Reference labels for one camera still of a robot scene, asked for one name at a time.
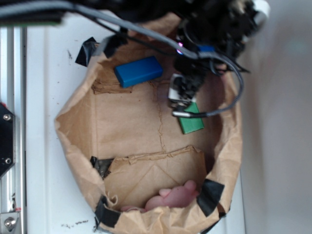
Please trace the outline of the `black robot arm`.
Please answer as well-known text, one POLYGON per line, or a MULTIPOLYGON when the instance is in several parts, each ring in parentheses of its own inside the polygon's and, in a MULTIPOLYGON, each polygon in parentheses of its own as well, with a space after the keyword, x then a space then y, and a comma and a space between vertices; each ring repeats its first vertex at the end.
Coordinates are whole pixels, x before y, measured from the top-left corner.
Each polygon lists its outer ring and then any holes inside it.
POLYGON ((173 89, 174 104, 188 105, 198 93, 204 75, 225 64, 227 70, 240 74, 236 58, 245 43, 269 17, 264 0, 3 0, 1 25, 59 23, 65 13, 77 13, 104 26, 120 27, 117 35, 129 39, 129 31, 149 36, 175 48, 175 67, 180 75, 173 89), (175 39, 143 23, 158 20, 168 13, 178 17, 175 39))

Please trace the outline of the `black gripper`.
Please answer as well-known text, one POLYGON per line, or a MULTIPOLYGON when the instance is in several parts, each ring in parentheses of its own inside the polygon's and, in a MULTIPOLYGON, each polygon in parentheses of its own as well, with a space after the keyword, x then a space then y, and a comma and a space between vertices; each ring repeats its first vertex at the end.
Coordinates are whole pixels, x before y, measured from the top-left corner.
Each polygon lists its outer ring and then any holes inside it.
MULTIPOLYGON (((246 69, 237 64, 236 59, 245 48, 246 21, 242 19, 192 19, 183 20, 177 31, 178 41, 193 52, 216 52, 227 57, 238 71, 246 69)), ((191 59, 179 57, 175 68, 184 78, 179 82, 179 94, 183 98, 193 98, 202 86, 208 71, 217 76, 223 74, 215 64, 224 64, 217 58, 191 59)))

